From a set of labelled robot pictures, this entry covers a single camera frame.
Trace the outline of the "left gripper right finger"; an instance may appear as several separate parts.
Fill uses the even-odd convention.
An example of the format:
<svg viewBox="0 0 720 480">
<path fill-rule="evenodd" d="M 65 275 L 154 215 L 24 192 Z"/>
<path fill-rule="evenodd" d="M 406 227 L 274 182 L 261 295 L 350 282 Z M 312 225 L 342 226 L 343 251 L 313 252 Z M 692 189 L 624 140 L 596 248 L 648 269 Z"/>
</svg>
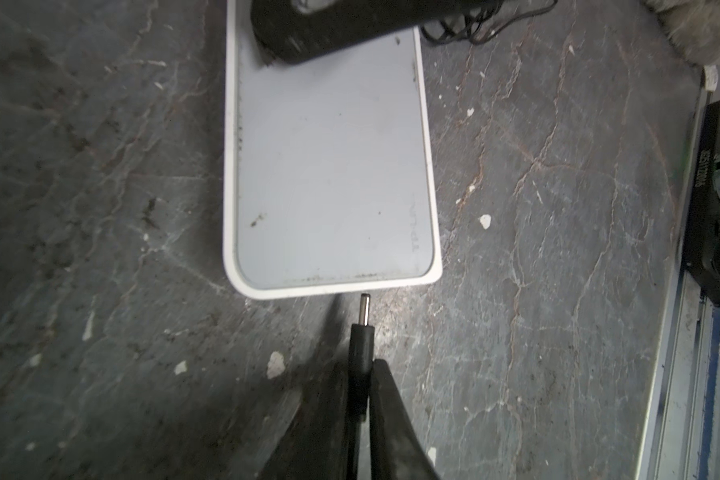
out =
<svg viewBox="0 0 720 480">
<path fill-rule="evenodd" d="M 369 401 L 372 478 L 438 479 L 383 359 L 373 361 Z"/>
</svg>

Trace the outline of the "white switch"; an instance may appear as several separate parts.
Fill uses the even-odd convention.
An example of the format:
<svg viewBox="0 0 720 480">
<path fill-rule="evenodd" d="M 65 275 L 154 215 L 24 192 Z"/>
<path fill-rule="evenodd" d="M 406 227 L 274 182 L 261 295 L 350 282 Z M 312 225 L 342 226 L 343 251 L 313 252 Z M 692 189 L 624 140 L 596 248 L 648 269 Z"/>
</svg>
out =
<svg viewBox="0 0 720 480">
<path fill-rule="evenodd" d="M 417 29 L 265 65 L 250 3 L 227 5 L 223 262 L 255 300 L 442 274 Z"/>
</svg>

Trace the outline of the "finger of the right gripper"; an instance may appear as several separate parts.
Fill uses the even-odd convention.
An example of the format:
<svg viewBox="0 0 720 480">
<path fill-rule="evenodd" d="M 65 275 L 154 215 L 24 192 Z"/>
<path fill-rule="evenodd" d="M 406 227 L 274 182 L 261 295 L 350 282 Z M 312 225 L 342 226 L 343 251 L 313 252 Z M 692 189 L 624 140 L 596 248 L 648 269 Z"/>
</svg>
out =
<svg viewBox="0 0 720 480">
<path fill-rule="evenodd" d="M 257 0 L 250 6 L 255 40 L 289 65 L 350 48 L 428 22 L 467 14 L 493 1 L 344 0 L 315 10 L 294 1 Z"/>
</svg>

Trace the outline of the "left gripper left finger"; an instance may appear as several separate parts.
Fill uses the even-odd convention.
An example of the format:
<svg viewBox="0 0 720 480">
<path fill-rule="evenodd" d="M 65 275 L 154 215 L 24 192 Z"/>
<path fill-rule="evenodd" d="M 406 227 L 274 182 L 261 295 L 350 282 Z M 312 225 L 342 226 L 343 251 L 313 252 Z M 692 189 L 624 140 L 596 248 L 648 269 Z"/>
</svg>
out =
<svg viewBox="0 0 720 480">
<path fill-rule="evenodd" d="M 334 362 L 302 389 L 291 423 L 259 472 L 261 479 L 344 479 L 347 367 Z"/>
</svg>

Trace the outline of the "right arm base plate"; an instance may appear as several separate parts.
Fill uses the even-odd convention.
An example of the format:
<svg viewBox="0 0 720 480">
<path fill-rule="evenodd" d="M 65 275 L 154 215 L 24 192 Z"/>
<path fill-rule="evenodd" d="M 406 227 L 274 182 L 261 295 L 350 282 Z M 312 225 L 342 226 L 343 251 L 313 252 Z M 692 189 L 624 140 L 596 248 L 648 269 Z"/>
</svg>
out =
<svg viewBox="0 0 720 480">
<path fill-rule="evenodd" d="M 702 292 L 720 306 L 720 101 L 705 110 L 683 262 Z"/>
</svg>

